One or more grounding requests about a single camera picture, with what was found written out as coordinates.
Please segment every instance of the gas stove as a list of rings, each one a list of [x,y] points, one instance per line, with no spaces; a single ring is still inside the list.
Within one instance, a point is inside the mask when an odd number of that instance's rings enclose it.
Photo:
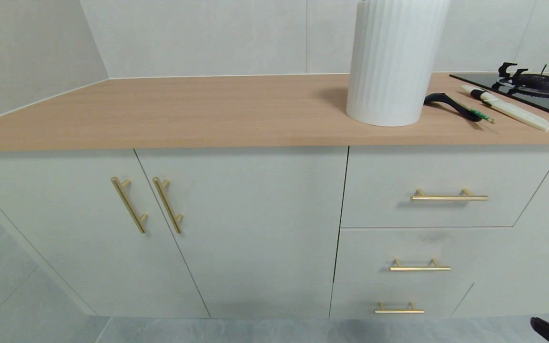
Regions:
[[[516,65],[503,63],[498,73],[460,72],[450,76],[549,112],[549,74],[543,74],[543,70],[541,74],[532,74],[526,72],[528,69],[508,72],[509,67]]]

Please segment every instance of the white ribbed vase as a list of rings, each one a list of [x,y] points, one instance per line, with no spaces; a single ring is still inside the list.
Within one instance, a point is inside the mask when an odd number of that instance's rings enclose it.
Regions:
[[[416,123],[450,0],[364,0],[357,5],[346,113],[379,126]]]

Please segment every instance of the knife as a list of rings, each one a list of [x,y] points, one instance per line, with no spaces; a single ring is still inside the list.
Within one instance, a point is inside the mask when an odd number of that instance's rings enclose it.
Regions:
[[[482,102],[484,102],[486,105],[493,107],[493,109],[500,111],[508,117],[512,117],[513,119],[532,126],[538,130],[549,131],[549,122],[546,119],[543,119],[542,117],[536,115],[535,113],[531,113],[529,111],[521,109],[514,104],[505,102],[492,95],[488,91],[484,91],[483,89],[480,89],[478,87],[473,87],[471,85],[462,85],[461,89],[463,89],[464,92],[471,95],[473,98],[482,100]]]

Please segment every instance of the drawer front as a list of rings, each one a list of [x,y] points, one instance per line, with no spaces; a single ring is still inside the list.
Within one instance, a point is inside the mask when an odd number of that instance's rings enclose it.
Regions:
[[[512,228],[414,228],[341,230],[338,241],[335,281],[350,283],[413,284],[420,286],[432,278],[446,277],[448,282],[474,282],[497,244]],[[391,271],[395,259],[402,267],[418,271]],[[449,271],[425,271],[434,267]]]
[[[343,228],[512,226],[549,170],[549,145],[351,146]],[[412,202],[425,195],[486,202]]]
[[[383,317],[412,317],[416,319],[450,317],[456,306],[471,287],[466,282],[464,287],[450,287],[446,277],[432,279],[425,284],[408,283],[374,283],[348,284],[336,282],[332,293],[331,319],[367,319]],[[413,302],[422,314],[379,313],[380,304],[385,311],[406,309]]]

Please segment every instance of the gold handle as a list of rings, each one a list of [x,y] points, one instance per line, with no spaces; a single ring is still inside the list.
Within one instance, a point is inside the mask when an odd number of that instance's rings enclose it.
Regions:
[[[175,215],[172,206],[169,204],[168,197],[166,197],[165,188],[170,184],[169,180],[164,180],[164,182],[160,182],[159,178],[153,178],[152,180],[156,186],[158,194],[161,196],[164,208],[166,208],[166,213],[168,213],[168,217],[173,222],[173,226],[175,226],[175,231],[177,234],[181,234],[179,223],[181,222],[181,219],[183,219],[183,214]]]
[[[128,209],[128,213],[131,214],[132,219],[135,221],[135,224],[137,225],[137,228],[139,228],[139,232],[145,233],[145,228],[143,227],[143,222],[148,218],[148,214],[144,213],[139,217],[135,210],[132,208],[131,202],[128,200],[128,196],[126,195],[124,188],[131,184],[131,180],[126,180],[123,183],[120,183],[120,180],[116,178],[115,176],[112,178],[113,186],[116,187],[116,191],[118,191],[118,194],[120,195],[120,199],[122,199],[122,202],[126,206],[126,209]]]
[[[425,313],[425,310],[419,310],[418,308],[414,307],[414,303],[410,302],[410,310],[407,308],[398,308],[393,310],[385,310],[383,303],[378,303],[381,308],[379,310],[374,310],[375,314],[421,314]]]
[[[393,262],[395,263],[394,266],[389,267],[389,270],[392,272],[439,272],[439,271],[450,271],[450,267],[448,265],[440,265],[440,263],[437,262],[436,259],[431,259],[431,263],[433,265],[427,265],[425,267],[408,267],[403,266],[401,263],[399,263],[399,259],[394,259]]]
[[[473,195],[469,189],[464,188],[461,190],[463,195],[457,197],[448,197],[446,195],[425,195],[422,189],[417,189],[416,194],[410,197],[413,202],[487,202],[488,196],[486,195]]]

